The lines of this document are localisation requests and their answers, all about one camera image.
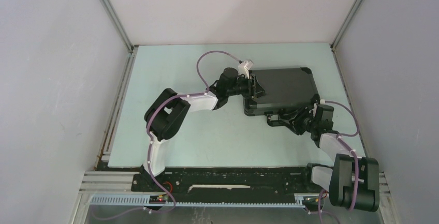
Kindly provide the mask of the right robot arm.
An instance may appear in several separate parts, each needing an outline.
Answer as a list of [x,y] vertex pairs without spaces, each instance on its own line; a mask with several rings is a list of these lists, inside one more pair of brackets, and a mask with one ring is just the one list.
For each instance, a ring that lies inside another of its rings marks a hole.
[[333,161],[332,166],[314,165],[311,172],[303,175],[301,185],[304,190],[314,192],[321,187],[329,194],[333,206],[375,212],[379,208],[379,163],[374,158],[359,156],[344,141],[344,137],[359,135],[358,130],[348,134],[333,129],[334,105],[353,114],[339,102],[321,100],[279,114],[276,123],[299,136],[308,132],[315,145]]

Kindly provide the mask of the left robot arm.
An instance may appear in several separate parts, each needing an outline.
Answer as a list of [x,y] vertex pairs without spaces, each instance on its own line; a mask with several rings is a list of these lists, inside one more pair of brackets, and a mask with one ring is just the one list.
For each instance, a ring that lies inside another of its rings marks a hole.
[[219,79],[203,92],[178,94],[171,88],[162,91],[144,115],[150,141],[147,157],[142,165],[147,173],[143,183],[149,190],[158,191],[162,188],[164,178],[161,174],[166,167],[167,142],[180,130],[187,114],[217,110],[228,102],[229,97],[237,95],[256,100],[265,96],[266,90],[255,74],[226,68]]

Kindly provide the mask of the black poker set case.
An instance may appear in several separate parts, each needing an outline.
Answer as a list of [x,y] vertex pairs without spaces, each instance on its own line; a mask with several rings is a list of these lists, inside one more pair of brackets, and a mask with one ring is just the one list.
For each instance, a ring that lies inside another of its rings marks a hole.
[[243,110],[247,116],[274,116],[270,126],[285,126],[279,115],[289,113],[320,100],[311,69],[307,67],[252,70],[266,95],[257,99],[243,97]]

